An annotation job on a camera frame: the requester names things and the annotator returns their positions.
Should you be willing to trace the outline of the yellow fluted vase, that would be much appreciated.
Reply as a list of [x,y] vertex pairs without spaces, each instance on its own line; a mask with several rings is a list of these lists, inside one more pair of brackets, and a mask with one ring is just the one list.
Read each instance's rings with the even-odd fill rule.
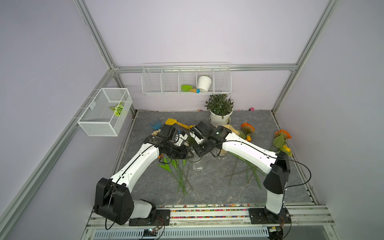
[[[237,136],[240,135],[240,132],[236,130],[232,125],[223,125],[224,128],[230,130],[232,133],[236,134]],[[228,156],[228,152],[225,150],[220,150],[218,159],[224,160]]]

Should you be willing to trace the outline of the clear glass vase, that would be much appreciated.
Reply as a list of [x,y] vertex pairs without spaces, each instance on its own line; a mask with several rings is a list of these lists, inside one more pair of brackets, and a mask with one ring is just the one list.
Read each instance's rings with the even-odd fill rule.
[[202,157],[194,156],[189,159],[189,162],[192,165],[192,169],[196,172],[200,172],[204,169]]

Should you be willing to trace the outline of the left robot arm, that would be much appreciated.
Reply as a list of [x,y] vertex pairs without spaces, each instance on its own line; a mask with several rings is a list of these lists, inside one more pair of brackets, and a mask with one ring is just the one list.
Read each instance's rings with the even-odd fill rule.
[[161,155],[185,159],[190,151],[189,135],[175,127],[164,125],[154,136],[145,138],[138,152],[109,179],[102,178],[96,186],[94,211],[118,225],[128,221],[145,225],[157,221],[156,205],[145,200],[133,200],[131,191],[148,166]]

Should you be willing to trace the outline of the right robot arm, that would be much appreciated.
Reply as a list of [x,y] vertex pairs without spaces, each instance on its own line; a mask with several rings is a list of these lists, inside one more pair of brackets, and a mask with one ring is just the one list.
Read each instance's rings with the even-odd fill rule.
[[285,189],[291,173],[286,153],[277,154],[265,150],[247,142],[224,126],[213,129],[203,122],[191,128],[190,136],[195,141],[193,148],[200,157],[217,148],[233,153],[262,170],[266,174],[263,185],[267,190],[267,201],[262,216],[268,223],[280,222]]

